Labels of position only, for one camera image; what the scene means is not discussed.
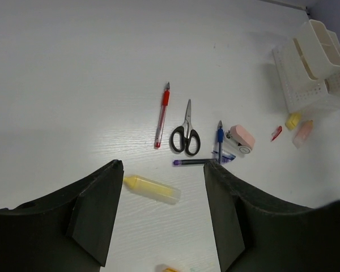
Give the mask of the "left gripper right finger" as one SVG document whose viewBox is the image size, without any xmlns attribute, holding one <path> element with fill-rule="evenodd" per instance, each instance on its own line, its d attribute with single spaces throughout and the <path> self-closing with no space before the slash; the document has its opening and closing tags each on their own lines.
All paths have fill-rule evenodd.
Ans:
<svg viewBox="0 0 340 272">
<path fill-rule="evenodd" d="M 203 170 L 221 271 L 340 271 L 340 200 L 313 209 Z"/>
</svg>

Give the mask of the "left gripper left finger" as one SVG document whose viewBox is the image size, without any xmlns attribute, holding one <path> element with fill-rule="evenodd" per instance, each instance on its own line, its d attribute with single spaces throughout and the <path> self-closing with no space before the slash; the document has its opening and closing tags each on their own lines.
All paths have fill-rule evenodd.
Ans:
<svg viewBox="0 0 340 272">
<path fill-rule="evenodd" d="M 122 189 L 122 161 L 14 209 L 0 209 L 0 271 L 99 271 Z"/>
</svg>

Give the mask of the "red pen cap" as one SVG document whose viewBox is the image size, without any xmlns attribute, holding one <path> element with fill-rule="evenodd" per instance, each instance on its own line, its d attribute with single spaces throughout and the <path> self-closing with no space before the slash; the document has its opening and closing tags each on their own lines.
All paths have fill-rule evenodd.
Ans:
<svg viewBox="0 0 340 272">
<path fill-rule="evenodd" d="M 277 137 L 281 134 L 282 130 L 283 130 L 283 127 L 278 126 L 271 135 L 271 141 L 274 141 L 275 139 L 277 139 Z"/>
</svg>

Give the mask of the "blue gel pen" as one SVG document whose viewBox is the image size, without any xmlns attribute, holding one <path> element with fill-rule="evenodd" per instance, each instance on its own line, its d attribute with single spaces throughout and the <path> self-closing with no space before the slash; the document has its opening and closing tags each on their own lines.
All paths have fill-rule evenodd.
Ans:
<svg viewBox="0 0 340 272">
<path fill-rule="evenodd" d="M 217 130 L 217 141 L 218 141 L 218 163 L 222 163 L 222 151 L 223 151 L 223 124 L 222 121 L 218 123 L 218 130 Z"/>
</svg>

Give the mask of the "black handled scissors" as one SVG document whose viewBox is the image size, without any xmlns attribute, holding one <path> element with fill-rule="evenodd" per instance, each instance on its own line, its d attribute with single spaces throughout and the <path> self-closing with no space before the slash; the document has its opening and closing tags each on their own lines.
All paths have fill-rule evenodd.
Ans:
<svg viewBox="0 0 340 272">
<path fill-rule="evenodd" d="M 181 153 L 185 152 L 188 156 L 196 156 L 201 149 L 201 139 L 196 130 L 192 127 L 192 101 L 189 99 L 185 112 L 185 119 L 182 125 L 176 127 L 170 136 L 170 145 L 174 152 Z M 179 135 L 180 147 L 176 147 L 174 137 Z M 194 152 L 190 151 L 190 146 L 192 139 L 195 139 L 196 150 Z"/>
</svg>

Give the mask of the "red gel pen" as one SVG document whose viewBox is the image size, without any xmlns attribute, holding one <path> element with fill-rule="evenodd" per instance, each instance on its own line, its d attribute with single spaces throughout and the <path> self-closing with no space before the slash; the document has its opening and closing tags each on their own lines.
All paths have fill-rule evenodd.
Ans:
<svg viewBox="0 0 340 272">
<path fill-rule="evenodd" d="M 154 143 L 154 147 L 156 149 L 159 149 L 162 143 L 165 115 L 166 115 L 167 106 L 169 102 L 169 95 L 170 95 L 170 82 L 168 82 L 164 87 L 163 98 L 161 101 L 161 110 L 160 110 L 159 122 L 158 122 L 157 130 L 156 130 L 155 143 Z"/>
</svg>

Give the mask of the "white perforated organizer basket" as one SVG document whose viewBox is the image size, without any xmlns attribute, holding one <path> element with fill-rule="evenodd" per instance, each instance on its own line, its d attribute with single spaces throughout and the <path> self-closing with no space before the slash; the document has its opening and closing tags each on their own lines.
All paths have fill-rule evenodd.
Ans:
<svg viewBox="0 0 340 272">
<path fill-rule="evenodd" d="M 273 56 L 289 113 L 340 110 L 340 43 L 324 23 L 308 20 Z"/>
</svg>

